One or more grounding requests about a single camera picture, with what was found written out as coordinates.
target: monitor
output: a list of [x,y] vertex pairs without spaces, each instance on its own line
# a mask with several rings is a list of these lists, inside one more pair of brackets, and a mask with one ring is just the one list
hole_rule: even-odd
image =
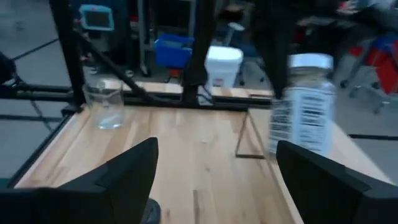
[[113,31],[112,9],[106,6],[82,4],[79,8],[81,26],[87,30]]

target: floor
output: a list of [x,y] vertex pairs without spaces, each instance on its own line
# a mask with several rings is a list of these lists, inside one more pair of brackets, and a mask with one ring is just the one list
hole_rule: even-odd
[[[0,51],[9,57],[16,57],[38,45],[57,38],[48,5],[42,0],[16,0],[15,14],[2,9],[5,0],[0,2]],[[16,18],[24,21],[24,27],[16,31]],[[347,56],[342,63],[336,83],[347,76],[354,58]],[[68,74],[58,42],[49,45],[17,61],[19,75],[28,83],[68,86]],[[142,78],[138,74],[135,80],[163,82],[166,73],[161,68],[154,68],[152,78]],[[267,82],[260,83],[263,73],[253,63],[244,69],[247,75],[247,88],[269,89]],[[369,91],[361,90],[356,98],[350,98],[347,90],[337,88],[336,122],[348,134],[378,134],[398,136],[398,104],[393,103],[382,114],[373,114],[378,97]],[[28,101],[0,100],[0,114],[35,115]],[[45,116],[60,116],[63,103],[38,102]],[[0,121],[0,178],[8,178],[32,154],[34,149],[48,135],[40,122]],[[354,140],[371,159],[398,184],[397,143],[394,141]]]

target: bottle label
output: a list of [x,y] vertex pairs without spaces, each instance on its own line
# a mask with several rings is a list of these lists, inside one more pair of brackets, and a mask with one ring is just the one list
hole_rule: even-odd
[[269,132],[269,151],[280,140],[290,141],[319,154],[331,148],[335,94],[313,88],[292,87],[283,100],[275,100]]

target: wooden table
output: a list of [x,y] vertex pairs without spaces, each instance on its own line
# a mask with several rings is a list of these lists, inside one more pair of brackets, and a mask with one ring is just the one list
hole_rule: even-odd
[[[162,223],[302,222],[275,161],[235,158],[244,113],[130,106],[125,110],[126,122],[116,130],[95,128],[88,110],[75,114],[16,187],[62,185],[155,136],[159,160],[150,196],[162,207]],[[265,136],[269,111],[250,113]],[[388,180],[339,127],[333,133],[332,158]],[[258,150],[266,139],[250,132],[245,138],[240,146],[245,151]]]

